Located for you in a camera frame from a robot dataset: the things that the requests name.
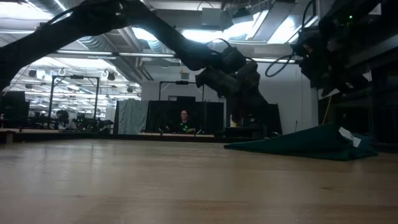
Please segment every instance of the green cloth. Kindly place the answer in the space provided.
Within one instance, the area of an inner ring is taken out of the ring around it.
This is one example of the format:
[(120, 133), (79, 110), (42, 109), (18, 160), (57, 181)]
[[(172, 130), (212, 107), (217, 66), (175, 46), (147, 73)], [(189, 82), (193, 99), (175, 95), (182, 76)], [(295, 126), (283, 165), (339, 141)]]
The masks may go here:
[(336, 161), (350, 161), (378, 155), (370, 146), (371, 138), (353, 135), (361, 139), (357, 147), (353, 145), (352, 140), (344, 138), (339, 133), (338, 126), (326, 124), (274, 139), (228, 144), (224, 148)]

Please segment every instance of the person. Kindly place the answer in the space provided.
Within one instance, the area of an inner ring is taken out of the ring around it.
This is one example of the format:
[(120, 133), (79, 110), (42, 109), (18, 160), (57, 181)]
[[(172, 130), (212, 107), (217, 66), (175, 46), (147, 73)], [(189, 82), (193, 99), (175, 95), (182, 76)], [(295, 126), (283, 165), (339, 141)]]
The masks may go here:
[(188, 118), (188, 112), (186, 110), (181, 111), (180, 132), (195, 134), (196, 131), (195, 125)]

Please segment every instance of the wooden table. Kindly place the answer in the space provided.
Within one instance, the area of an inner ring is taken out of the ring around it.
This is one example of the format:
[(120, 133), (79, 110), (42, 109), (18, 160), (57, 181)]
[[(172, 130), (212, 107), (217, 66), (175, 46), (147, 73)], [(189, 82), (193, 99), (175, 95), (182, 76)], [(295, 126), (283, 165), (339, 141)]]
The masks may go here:
[(396, 223), (398, 157), (336, 162), (222, 144), (0, 146), (0, 222)]

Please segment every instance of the metal stand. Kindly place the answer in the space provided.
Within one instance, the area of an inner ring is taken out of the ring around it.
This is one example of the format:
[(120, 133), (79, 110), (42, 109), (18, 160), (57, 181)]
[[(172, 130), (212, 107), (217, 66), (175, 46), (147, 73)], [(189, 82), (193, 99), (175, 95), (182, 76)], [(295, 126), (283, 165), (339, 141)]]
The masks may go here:
[(84, 78), (91, 79), (91, 78), (93, 78), (93, 79), (97, 80), (97, 86), (96, 86), (96, 91), (95, 91), (95, 105), (94, 105), (94, 119), (95, 119), (96, 115), (97, 115), (98, 90), (100, 88), (100, 78), (99, 77), (82, 77), (82, 76), (74, 76), (74, 75), (69, 75), (69, 76), (68, 75), (66, 75), (66, 76), (65, 75), (64, 76), (54, 75), (52, 77), (52, 81), (51, 81), (51, 94), (50, 94), (49, 117), (48, 117), (48, 121), (47, 121), (47, 128), (48, 129), (50, 128), (50, 120), (51, 120), (51, 113), (52, 113), (52, 100), (53, 100), (53, 96), (54, 96), (54, 87), (56, 87), (58, 85), (58, 83), (55, 84), (55, 79), (57, 79), (57, 78), (62, 78), (62, 80), (65, 79), (65, 78), (71, 78), (71, 79), (84, 79)]

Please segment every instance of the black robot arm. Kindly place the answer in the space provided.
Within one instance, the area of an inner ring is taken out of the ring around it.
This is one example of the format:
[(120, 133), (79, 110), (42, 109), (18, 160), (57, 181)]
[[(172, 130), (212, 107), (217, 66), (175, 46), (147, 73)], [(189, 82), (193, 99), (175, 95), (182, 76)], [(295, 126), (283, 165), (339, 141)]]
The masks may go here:
[[(68, 13), (70, 16), (56, 22)], [(238, 117), (257, 110), (259, 105), (266, 108), (267, 102), (258, 92), (259, 74), (255, 62), (247, 64), (246, 58), (230, 45), (219, 53), (205, 44), (186, 39), (139, 0), (86, 0), (55, 16), (33, 34), (0, 48), (0, 89), (7, 87), (21, 68), (79, 38), (133, 25), (153, 34), (190, 70), (205, 68), (196, 76), (197, 85), (208, 85), (220, 96), (235, 101), (236, 108), (239, 108), (239, 116), (234, 118), (236, 121)], [(255, 104), (243, 100), (250, 97), (256, 99)]]
[(50, 21), (31, 35), (0, 48), (1, 89), (10, 84), (22, 67), (67, 44), (128, 25), (139, 25), (153, 34), (190, 70), (213, 67), (230, 73), (246, 64), (246, 59), (237, 50), (221, 54), (186, 39), (138, 0), (87, 0), (69, 11), (71, 15), (66, 19)]

